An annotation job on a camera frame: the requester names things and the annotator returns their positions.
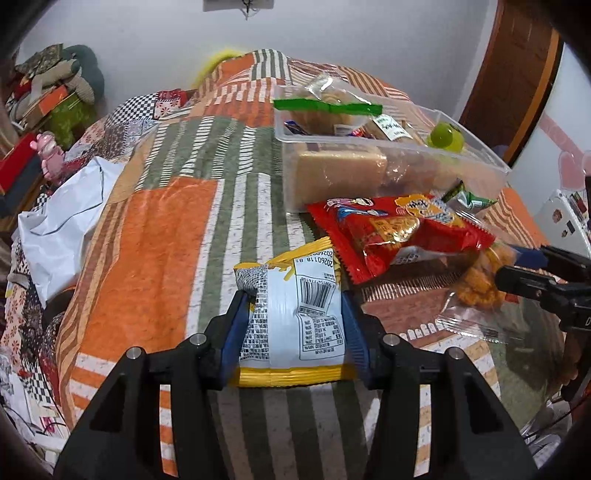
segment nutrition label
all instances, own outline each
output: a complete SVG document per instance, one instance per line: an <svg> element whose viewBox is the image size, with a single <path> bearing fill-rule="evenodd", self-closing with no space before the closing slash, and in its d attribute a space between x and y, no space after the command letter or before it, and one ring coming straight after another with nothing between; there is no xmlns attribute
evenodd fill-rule
<svg viewBox="0 0 591 480"><path fill-rule="evenodd" d="M269 360L267 317L252 319L244 336L240 360Z"/></svg>
<svg viewBox="0 0 591 480"><path fill-rule="evenodd" d="M240 350L240 361L269 361L269 330L267 324L267 270L264 275L256 271L241 272L245 284L256 286L256 308L251 313L248 328Z"/></svg>
<svg viewBox="0 0 591 480"><path fill-rule="evenodd" d="M333 316L299 314L300 360L315 360L342 355L343 332Z"/></svg>

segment yellow snack bag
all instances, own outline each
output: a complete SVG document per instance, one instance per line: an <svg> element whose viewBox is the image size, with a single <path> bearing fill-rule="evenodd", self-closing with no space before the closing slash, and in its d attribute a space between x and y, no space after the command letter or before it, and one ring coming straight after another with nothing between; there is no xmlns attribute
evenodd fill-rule
<svg viewBox="0 0 591 480"><path fill-rule="evenodd" d="M329 237L234 272L255 303L233 383L291 387L354 378L345 365L340 264Z"/></svg>

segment green snack packet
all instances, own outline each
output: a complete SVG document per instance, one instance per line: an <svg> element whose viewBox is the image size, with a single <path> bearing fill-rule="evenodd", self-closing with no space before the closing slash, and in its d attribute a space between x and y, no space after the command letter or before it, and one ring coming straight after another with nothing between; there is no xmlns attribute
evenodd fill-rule
<svg viewBox="0 0 591 480"><path fill-rule="evenodd" d="M467 191L463 182L447 192L441 199L453 210L462 210L473 215L496 203L496 200L479 197Z"/></svg>

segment door frame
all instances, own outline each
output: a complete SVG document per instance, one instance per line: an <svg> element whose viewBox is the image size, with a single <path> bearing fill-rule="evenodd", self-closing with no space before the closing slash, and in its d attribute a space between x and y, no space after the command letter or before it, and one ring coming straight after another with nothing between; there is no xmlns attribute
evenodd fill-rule
<svg viewBox="0 0 591 480"><path fill-rule="evenodd" d="M482 59L482 65L480 66L480 70L478 71L478 76L476 77L474 87L472 87L472 91L470 93L470 96L468 97L468 101L466 102L464 111L460 116L460 123L462 125L466 121L466 118L468 117L470 110L473 108L474 100L476 99L476 97L480 93L480 90L482 89L482 84L484 83L486 71L488 70L489 63L491 62L492 50L495 45L496 38L499 34L499 29L501 27L501 18L503 17L504 11L505 7L503 5L503 0L498 0L496 3L495 21L492 24L491 37L488 41L486 52L484 53L484 58Z"/></svg>
<svg viewBox="0 0 591 480"><path fill-rule="evenodd" d="M491 37L488 41L486 53L484 55L484 59L482 60L482 65L480 67L480 71L478 72L478 76L476 77L476 82L474 82L474 87L472 88L472 92L470 93L468 101L466 102L466 106L464 107L464 111L460 117L461 124L466 121L468 115L470 114L470 110L474 106L474 101L482 89L486 71L488 70L489 63L491 62L496 38L501 27L501 18L503 16L504 10L504 0L498 0ZM534 97L532 98L530 106L528 107L525 116L523 117L523 120L517 129L517 133L511 140L509 147L503 155L503 161L510 167L513 165L513 163L515 163L515 160L517 160L517 157L529 140L542 112L544 111L544 107L548 101L548 97L554 84L554 79L556 78L556 74L558 72L558 66L560 65L560 59L562 57L562 49L563 41L560 38L558 32L555 29L552 29L548 54L544 63L540 82L534 92Z"/></svg>

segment clear plastic container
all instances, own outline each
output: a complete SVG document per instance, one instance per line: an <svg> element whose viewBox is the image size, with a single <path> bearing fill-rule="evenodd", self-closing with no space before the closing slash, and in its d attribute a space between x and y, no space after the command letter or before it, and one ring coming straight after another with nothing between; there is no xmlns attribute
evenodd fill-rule
<svg viewBox="0 0 591 480"><path fill-rule="evenodd" d="M301 87L277 85L273 98L289 98ZM359 137L295 135L284 125L289 111L275 110L275 136L282 143L283 196L288 212L305 212L309 203L331 198L444 193L463 180L472 193L495 199L510 168L490 148L445 113L404 100L359 96L384 106L384 113L406 120L422 139L440 121L464 136L461 154L426 145Z"/></svg>

